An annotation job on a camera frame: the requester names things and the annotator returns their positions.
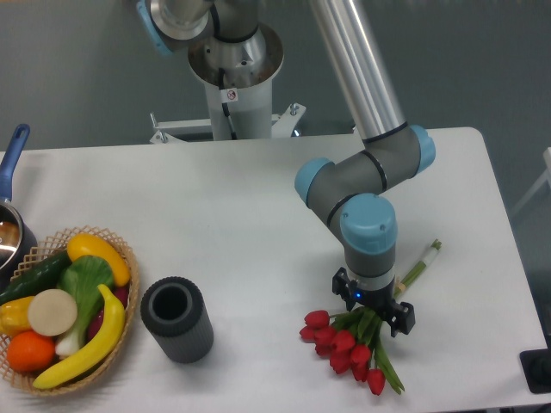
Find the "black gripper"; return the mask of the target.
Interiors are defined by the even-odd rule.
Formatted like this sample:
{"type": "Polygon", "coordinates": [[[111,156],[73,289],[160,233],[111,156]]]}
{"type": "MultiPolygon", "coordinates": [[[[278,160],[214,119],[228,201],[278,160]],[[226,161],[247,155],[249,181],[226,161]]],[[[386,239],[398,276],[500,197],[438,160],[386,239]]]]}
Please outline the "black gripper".
{"type": "Polygon", "coordinates": [[[357,280],[350,280],[347,270],[341,267],[331,279],[331,290],[345,303],[347,311],[361,305],[387,320],[391,337],[409,335],[416,323],[414,306],[407,302],[396,302],[393,296],[394,280],[381,289],[371,291],[362,288],[357,280]]]}

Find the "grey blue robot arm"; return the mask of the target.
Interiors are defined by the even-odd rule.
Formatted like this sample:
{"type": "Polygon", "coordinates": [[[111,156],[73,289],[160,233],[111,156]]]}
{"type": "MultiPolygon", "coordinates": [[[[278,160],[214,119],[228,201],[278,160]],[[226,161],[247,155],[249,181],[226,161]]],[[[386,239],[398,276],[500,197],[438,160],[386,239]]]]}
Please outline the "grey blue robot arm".
{"type": "MultiPolygon", "coordinates": [[[[277,33],[256,1],[140,1],[139,17],[162,53],[186,49],[203,83],[216,140],[273,138],[289,123],[272,114],[272,81],[283,61],[277,33]]],[[[357,1],[310,4],[363,148],[340,163],[313,159],[294,187],[344,247],[346,266],[332,290],[348,307],[373,309],[393,334],[415,323],[412,305],[393,296],[398,226],[390,188],[429,167],[436,148],[410,125],[387,75],[368,18],[357,1]]]]}

